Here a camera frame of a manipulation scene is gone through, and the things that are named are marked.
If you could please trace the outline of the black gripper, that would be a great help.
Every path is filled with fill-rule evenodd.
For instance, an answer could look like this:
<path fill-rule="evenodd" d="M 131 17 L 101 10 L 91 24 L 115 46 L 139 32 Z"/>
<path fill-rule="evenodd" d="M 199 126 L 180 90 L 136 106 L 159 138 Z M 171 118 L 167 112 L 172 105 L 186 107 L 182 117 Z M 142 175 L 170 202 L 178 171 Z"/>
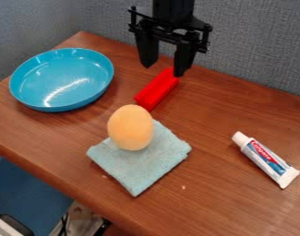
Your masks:
<path fill-rule="evenodd" d="M 134 34 L 139 62 L 148 68 L 158 60 L 160 41 L 176 45 L 174 77 L 191 67 L 195 53 L 208 51 L 213 26 L 194 16 L 195 0 L 151 0 L 151 7 L 131 6 L 128 31 Z"/>

